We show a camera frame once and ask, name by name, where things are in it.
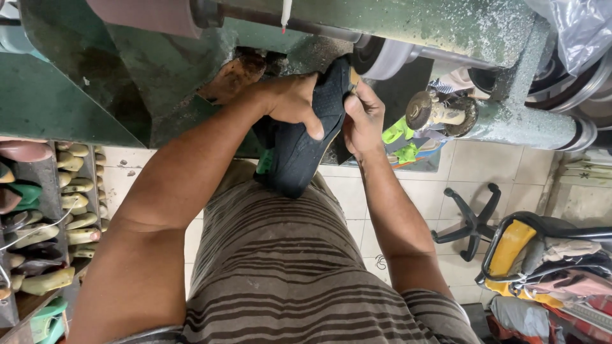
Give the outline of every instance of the sanding wheel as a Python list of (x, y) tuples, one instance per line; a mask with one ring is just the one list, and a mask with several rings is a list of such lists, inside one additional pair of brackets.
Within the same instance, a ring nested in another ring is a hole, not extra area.
[(111, 24), (199, 38), (190, 0), (87, 0), (103, 21)]
[(398, 40), (364, 35), (355, 43), (351, 63), (363, 78), (387, 80), (404, 64), (418, 57), (422, 48)]

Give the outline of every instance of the black chair leg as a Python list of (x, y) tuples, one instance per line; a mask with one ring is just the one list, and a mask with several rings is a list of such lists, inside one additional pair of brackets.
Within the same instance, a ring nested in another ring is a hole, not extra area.
[(478, 251), (478, 245), (480, 244), (480, 235), (472, 235), (469, 237), (469, 245), (468, 249), (465, 251), (461, 251), (461, 258), (465, 261), (472, 261), (474, 256), (476, 256), (476, 251)]
[(480, 221), (488, 221), (491, 216), (493, 216), (495, 208), (499, 203), (499, 198), (501, 197), (501, 191), (499, 190), (497, 184), (489, 183), (488, 187), (489, 190), (493, 192), (493, 195), (489, 199), (489, 202), (487, 202), (487, 205), (484, 207), (484, 209), (482, 209), (482, 211), (480, 212), (480, 215), (478, 215), (478, 219)]
[(453, 189), (451, 189), (450, 187), (444, 190), (444, 194), (448, 197), (452, 197), (455, 203), (457, 204), (457, 206), (459, 207), (459, 210), (461, 211), (461, 214), (463, 215), (463, 217), (467, 221), (469, 221), (470, 224), (476, 226), (476, 224), (478, 223), (478, 217), (476, 216), (476, 214), (474, 214), (472, 209), (470, 209), (468, 204), (465, 203), (463, 198), (461, 198), (461, 196), (458, 193), (456, 193)]
[(437, 244), (446, 244), (447, 242), (459, 240), (472, 234), (473, 230), (470, 226), (465, 226), (460, 230), (456, 230), (443, 236), (438, 236), (436, 231), (431, 231), (431, 237), (433, 238), (433, 241)]

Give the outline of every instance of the plastic bag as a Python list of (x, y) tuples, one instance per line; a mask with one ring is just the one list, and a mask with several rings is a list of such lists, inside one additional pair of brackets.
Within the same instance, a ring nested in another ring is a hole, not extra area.
[(525, 0), (559, 33), (559, 58), (577, 76), (590, 59), (599, 60), (612, 45), (612, 1)]

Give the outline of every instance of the striped shirt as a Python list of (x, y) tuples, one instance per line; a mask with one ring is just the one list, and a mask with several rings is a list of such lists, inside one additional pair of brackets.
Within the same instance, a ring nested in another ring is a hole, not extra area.
[(213, 197), (191, 283), (183, 326), (114, 343), (479, 342), (455, 301), (369, 273), (340, 206), (312, 185), (298, 200), (254, 181)]

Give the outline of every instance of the white string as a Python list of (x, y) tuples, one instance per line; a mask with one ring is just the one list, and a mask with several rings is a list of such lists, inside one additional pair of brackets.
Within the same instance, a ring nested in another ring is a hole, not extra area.
[[(72, 209), (74, 209), (75, 205), (77, 205), (77, 200), (75, 200), (75, 202), (74, 202), (74, 203), (72, 203), (72, 206), (70, 207), (70, 209), (68, 209), (68, 210), (66, 211), (66, 214), (64, 214), (64, 216), (62, 216), (62, 218), (61, 218), (61, 219), (59, 219), (59, 220), (55, 221), (54, 223), (52, 223), (52, 224), (50, 224), (50, 225), (46, 225), (46, 226), (42, 226), (42, 227), (38, 227), (38, 228), (33, 229), (33, 230), (30, 232), (30, 233), (28, 233), (28, 234), (26, 234), (26, 235), (24, 235), (24, 236), (20, 237), (19, 239), (17, 239), (17, 240), (15, 240), (15, 241), (11, 242), (10, 244), (7, 244), (7, 245), (5, 245), (5, 246), (3, 246), (3, 247), (0, 247), (0, 252), (1, 252), (1, 251), (6, 250), (7, 248), (9, 248), (9, 247), (11, 247), (11, 246), (13, 246), (13, 245), (15, 245), (15, 244), (16, 244), (18, 241), (21, 241), (22, 239), (24, 239), (24, 238), (26, 238), (26, 237), (28, 237), (28, 236), (30, 236), (30, 235), (32, 235), (32, 234), (34, 234), (35, 232), (38, 232), (39, 230), (41, 230), (41, 229), (43, 229), (43, 228), (47, 228), (47, 227), (51, 227), (51, 226), (55, 226), (55, 225), (59, 224), (60, 222), (64, 221), (64, 219), (65, 219), (65, 218), (66, 218), (66, 217), (67, 217), (67, 216), (70, 214), (70, 211), (71, 211)], [(0, 264), (0, 274), (2, 274), (2, 277), (3, 277), (3, 278), (4, 278), (4, 280), (7, 282), (7, 284), (8, 284), (8, 285), (7, 285), (7, 288), (9, 288), (9, 289), (10, 289), (10, 286), (11, 286), (10, 278), (9, 278), (9, 275), (6, 273), (6, 270), (4, 270), (4, 266), (2, 266), (2, 264)]]

